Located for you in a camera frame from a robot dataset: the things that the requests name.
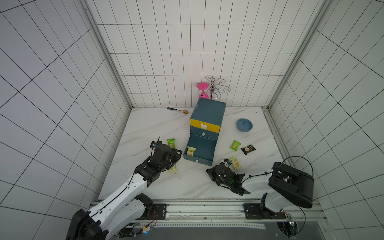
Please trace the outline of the blue bowl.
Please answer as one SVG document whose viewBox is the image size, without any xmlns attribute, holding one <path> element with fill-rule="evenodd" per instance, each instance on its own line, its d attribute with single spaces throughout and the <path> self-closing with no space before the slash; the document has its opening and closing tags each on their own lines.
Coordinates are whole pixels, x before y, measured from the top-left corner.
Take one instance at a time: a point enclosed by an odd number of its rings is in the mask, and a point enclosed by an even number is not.
<svg viewBox="0 0 384 240">
<path fill-rule="evenodd" d="M 239 119 L 236 122 L 236 127 L 240 132 L 247 133 L 253 129 L 253 123 L 248 119 Z"/>
</svg>

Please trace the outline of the yellow drawer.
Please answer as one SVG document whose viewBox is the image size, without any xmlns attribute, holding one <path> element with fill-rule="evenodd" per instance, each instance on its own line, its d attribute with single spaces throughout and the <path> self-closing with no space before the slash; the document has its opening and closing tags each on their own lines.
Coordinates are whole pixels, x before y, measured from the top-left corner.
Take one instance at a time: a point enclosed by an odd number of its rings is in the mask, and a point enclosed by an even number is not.
<svg viewBox="0 0 384 240">
<path fill-rule="evenodd" d="M 207 130 L 207 131 L 214 132 L 214 133 L 219 133 L 220 128 L 221 128 L 220 125 L 205 123 L 205 122 L 195 120 L 195 119 L 190 119 L 190 125 L 191 125 L 191 127 L 199 128 L 202 130 Z"/>
</svg>

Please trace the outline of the black handled gold spoon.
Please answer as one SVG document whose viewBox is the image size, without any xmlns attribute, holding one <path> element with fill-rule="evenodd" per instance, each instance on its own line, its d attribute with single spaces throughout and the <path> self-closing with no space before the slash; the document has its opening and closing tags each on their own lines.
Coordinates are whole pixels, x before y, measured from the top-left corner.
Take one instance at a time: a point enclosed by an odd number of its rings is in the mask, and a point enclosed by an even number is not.
<svg viewBox="0 0 384 240">
<path fill-rule="evenodd" d="M 167 107 L 168 110 L 172 110 L 172 111 L 178 111 L 178 112 L 182 112 L 184 114 L 189 114 L 189 111 L 187 110 L 178 110 L 178 109 L 175 109 L 175 108 L 171 108 L 171 107 Z"/>
</svg>

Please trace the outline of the cream cookie packet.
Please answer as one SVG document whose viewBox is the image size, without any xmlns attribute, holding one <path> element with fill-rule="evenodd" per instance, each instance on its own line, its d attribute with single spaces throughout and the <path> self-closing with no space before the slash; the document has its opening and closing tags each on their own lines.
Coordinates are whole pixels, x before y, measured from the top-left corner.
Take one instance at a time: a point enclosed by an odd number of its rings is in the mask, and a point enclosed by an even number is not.
<svg viewBox="0 0 384 240">
<path fill-rule="evenodd" d="M 236 156 L 230 157 L 229 160 L 232 162 L 232 166 L 235 170 L 239 170 L 242 168 L 242 165 L 240 164 Z"/>
<path fill-rule="evenodd" d="M 171 167 L 171 168 L 169 169 L 169 173 L 175 173 L 175 172 L 177 172 L 177 171 L 178 171 L 178 169 L 177 169 L 176 165 L 174 165 L 173 167 Z"/>
<path fill-rule="evenodd" d="M 195 151 L 196 151 L 196 148 L 194 148 L 194 147 L 187 147 L 187 148 L 188 148 L 187 149 L 187 155 L 188 156 L 193 156 Z"/>
</svg>

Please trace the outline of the pink hourglass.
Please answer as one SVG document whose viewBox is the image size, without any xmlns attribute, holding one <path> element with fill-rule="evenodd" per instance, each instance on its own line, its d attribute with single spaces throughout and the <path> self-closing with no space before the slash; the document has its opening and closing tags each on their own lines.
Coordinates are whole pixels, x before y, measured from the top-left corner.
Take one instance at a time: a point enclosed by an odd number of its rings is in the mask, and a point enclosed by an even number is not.
<svg viewBox="0 0 384 240">
<path fill-rule="evenodd" d="M 208 83 L 199 83 L 197 84 L 199 98 L 202 99 L 210 99 L 206 91 L 210 88 L 210 85 Z"/>
</svg>

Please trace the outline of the black brown cookie packet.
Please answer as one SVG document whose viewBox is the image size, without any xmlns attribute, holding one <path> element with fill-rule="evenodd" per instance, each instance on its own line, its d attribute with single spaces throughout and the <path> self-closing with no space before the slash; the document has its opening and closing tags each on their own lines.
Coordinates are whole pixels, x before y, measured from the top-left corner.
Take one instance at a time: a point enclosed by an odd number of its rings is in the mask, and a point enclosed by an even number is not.
<svg viewBox="0 0 384 240">
<path fill-rule="evenodd" d="M 256 148 L 253 145 L 248 145 L 246 147 L 241 148 L 244 155 L 248 155 L 249 153 L 252 153 L 256 150 Z"/>
</svg>

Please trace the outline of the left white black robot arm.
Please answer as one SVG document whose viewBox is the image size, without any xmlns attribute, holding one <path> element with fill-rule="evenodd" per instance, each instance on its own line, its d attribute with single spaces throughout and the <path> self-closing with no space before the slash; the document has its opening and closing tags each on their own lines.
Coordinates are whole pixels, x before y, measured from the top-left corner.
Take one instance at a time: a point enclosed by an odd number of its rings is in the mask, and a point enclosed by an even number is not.
<svg viewBox="0 0 384 240">
<path fill-rule="evenodd" d="M 67 240 L 109 240 L 134 220 L 151 215 L 153 200 L 144 191 L 171 169 L 183 152 L 161 141 L 152 142 L 150 147 L 154 153 L 135 168 L 128 181 L 96 206 L 73 215 Z"/>
</svg>

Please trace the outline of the green cookie packet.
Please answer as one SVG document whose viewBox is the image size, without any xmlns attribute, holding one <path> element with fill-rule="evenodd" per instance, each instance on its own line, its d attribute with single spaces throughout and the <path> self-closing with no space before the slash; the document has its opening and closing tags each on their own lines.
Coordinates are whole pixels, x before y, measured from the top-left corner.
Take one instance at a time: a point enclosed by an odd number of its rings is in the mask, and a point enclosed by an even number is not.
<svg viewBox="0 0 384 240">
<path fill-rule="evenodd" d="M 234 140 L 233 143 L 231 144 L 230 146 L 230 149 L 234 150 L 235 152 L 238 150 L 238 148 L 240 147 L 241 143 Z"/>
<path fill-rule="evenodd" d="M 175 139 L 167 139 L 168 146 L 171 147 L 172 149 L 176 148 L 175 145 Z"/>
</svg>

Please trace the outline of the teal drawer cabinet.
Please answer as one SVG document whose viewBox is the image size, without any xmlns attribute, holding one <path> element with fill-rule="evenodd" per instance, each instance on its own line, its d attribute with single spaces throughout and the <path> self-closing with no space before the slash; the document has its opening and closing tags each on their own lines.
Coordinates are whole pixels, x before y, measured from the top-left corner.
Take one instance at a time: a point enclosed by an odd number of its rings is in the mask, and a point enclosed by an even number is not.
<svg viewBox="0 0 384 240">
<path fill-rule="evenodd" d="M 199 98 L 190 119 L 222 126 L 226 105 L 223 102 Z"/>
</svg>

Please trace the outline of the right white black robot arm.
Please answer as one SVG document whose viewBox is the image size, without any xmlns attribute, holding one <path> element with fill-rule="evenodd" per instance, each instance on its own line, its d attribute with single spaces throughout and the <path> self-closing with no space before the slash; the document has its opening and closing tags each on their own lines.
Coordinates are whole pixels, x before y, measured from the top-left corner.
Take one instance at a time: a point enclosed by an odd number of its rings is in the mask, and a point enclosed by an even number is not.
<svg viewBox="0 0 384 240">
<path fill-rule="evenodd" d="M 275 162 L 271 172 L 258 175 L 236 174 L 225 162 L 206 172 L 217 186 L 239 196 L 265 191 L 259 204 L 245 205 L 252 218 L 282 219 L 286 207 L 313 207 L 314 177 L 283 162 Z"/>
</svg>

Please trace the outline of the teal bottom drawer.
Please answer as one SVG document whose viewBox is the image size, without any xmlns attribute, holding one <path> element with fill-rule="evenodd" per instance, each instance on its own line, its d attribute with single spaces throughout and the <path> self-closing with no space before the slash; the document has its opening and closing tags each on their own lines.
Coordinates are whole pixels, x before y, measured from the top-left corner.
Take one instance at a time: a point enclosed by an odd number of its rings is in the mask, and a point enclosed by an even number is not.
<svg viewBox="0 0 384 240">
<path fill-rule="evenodd" d="M 185 160 L 212 166 L 214 161 L 215 148 L 218 141 L 201 138 L 201 139 L 192 139 L 191 134 L 185 148 L 183 157 Z M 187 147 L 194 147 L 196 151 L 193 156 L 187 155 Z"/>
</svg>

